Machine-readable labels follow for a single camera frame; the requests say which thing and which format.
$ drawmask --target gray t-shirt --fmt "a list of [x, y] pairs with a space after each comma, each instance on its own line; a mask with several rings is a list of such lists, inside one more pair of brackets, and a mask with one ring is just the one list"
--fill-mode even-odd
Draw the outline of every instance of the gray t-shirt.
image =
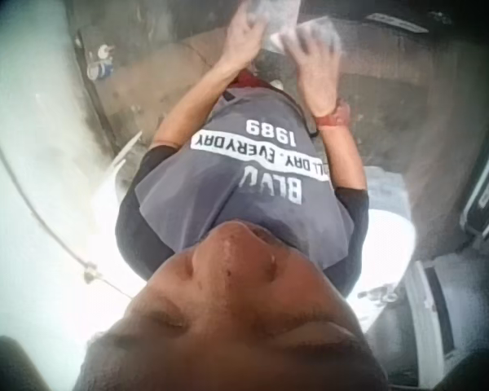
[[203, 127], [136, 187], [140, 212], [175, 252], [230, 220], [263, 226], [321, 270], [348, 253], [350, 215], [337, 201], [304, 119], [263, 88], [231, 89]]

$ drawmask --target wire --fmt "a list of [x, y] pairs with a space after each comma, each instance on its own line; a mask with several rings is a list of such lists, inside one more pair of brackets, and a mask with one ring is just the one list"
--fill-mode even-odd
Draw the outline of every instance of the wire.
[[30, 210], [31, 214], [35, 218], [35, 220], [42, 226], [42, 229], [81, 267], [84, 268], [84, 278], [87, 283], [92, 283], [95, 280], [102, 281], [107, 284], [109, 287], [117, 290], [122, 295], [132, 299], [130, 295], [124, 293], [120, 288], [116, 287], [113, 283], [106, 280], [100, 273], [97, 271], [97, 266], [95, 263], [88, 262], [76, 254], [46, 223], [40, 213], [36, 210], [31, 200], [25, 194], [24, 189], [20, 185], [18, 178], [15, 176], [15, 173], [9, 164], [2, 148], [0, 147], [0, 161], [2, 162], [4, 168], [6, 169], [7, 174], [9, 175], [10, 180], [13, 183], [13, 186], [18, 191], [21, 199], [24, 201], [27, 208]]

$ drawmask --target concrete floor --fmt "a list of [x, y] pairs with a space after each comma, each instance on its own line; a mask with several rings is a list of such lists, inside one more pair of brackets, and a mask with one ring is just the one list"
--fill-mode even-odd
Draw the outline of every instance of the concrete floor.
[[[234, 4], [69, 0], [71, 30], [87, 60], [107, 43], [115, 71], [95, 82], [115, 152], [140, 130], [140, 155], [184, 92], [213, 64]], [[325, 10], [306, 6], [302, 19]], [[344, 40], [340, 94], [353, 108], [353, 132], [366, 165], [404, 176], [418, 232], [416, 259], [465, 241], [458, 218], [470, 174], [489, 133], [489, 40], [418, 37], [375, 24], [336, 20]], [[295, 69], [264, 53], [258, 73], [280, 79], [298, 99]], [[132, 172], [127, 172], [127, 181]]]

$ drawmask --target person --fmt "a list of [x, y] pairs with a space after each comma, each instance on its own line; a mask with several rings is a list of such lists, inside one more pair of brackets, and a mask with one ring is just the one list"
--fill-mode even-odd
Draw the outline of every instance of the person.
[[348, 107], [337, 108], [340, 54], [316, 33], [283, 36], [328, 176], [300, 108], [243, 72], [267, 26], [248, 6], [122, 202], [118, 246], [148, 283], [90, 345], [75, 389], [388, 387], [343, 298], [359, 277], [368, 195]]

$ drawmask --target hand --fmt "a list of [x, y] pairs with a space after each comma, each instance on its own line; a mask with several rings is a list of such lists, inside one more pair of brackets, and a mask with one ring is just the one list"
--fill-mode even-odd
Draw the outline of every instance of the hand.
[[239, 72], [248, 67], [261, 50], [262, 38], [267, 29], [267, 22], [257, 18], [253, 24], [249, 22], [250, 1], [239, 5], [227, 30], [227, 40], [222, 50], [218, 66]]
[[311, 114], [322, 117], [333, 112], [341, 54], [307, 29], [283, 33], [281, 40], [297, 64], [299, 90]]

